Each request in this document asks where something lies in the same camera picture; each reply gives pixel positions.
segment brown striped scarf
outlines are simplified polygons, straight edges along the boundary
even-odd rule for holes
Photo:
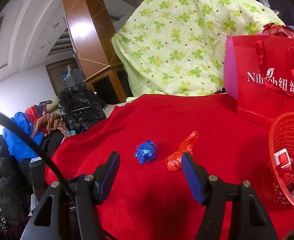
[[[65,137],[71,136],[67,127],[62,122],[60,114],[56,114],[56,113],[45,114],[44,116],[37,119],[34,123],[34,130],[31,135],[31,138],[33,138],[36,135],[36,133],[38,132],[38,130],[42,127],[46,128],[46,130],[48,132],[47,134],[49,134],[55,130],[59,130],[60,132],[63,133],[63,135]]]

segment black cable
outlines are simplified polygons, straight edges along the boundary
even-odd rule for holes
[[[71,201],[76,205],[76,197],[74,192],[69,187],[68,182],[63,177],[62,173],[55,165],[55,163],[47,156],[47,154],[35,143],[28,134],[26,134],[15,122],[10,120],[8,117],[0,113],[0,125],[12,131],[17,135],[30,149],[32,149],[42,160],[52,169],[59,181],[61,182],[64,190],[68,194]]]

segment red plastic basket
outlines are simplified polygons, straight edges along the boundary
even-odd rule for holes
[[[286,148],[294,150],[294,112],[281,114],[271,126],[268,136],[269,164],[263,174],[263,194],[275,209],[294,209],[294,198],[276,170],[274,153]]]

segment screw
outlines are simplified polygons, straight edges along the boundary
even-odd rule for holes
[[[88,174],[88,175],[85,176],[86,181],[91,181],[91,180],[93,180],[93,178],[94,178],[94,176],[91,175],[91,174]]]
[[[244,180],[244,181],[243,181],[243,185],[244,185],[245,187],[250,187],[250,186],[251,186],[251,183],[250,183],[248,180]]]
[[[217,181],[218,180],[217,176],[215,176],[215,175],[210,175],[208,178],[210,181]]]
[[[58,187],[59,186],[59,181],[54,181],[52,184],[51,184],[52,187]]]

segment green floral quilt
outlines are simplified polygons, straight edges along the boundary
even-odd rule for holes
[[[270,22],[283,24],[255,0],[144,0],[112,44],[134,96],[202,96],[224,85],[227,36]]]

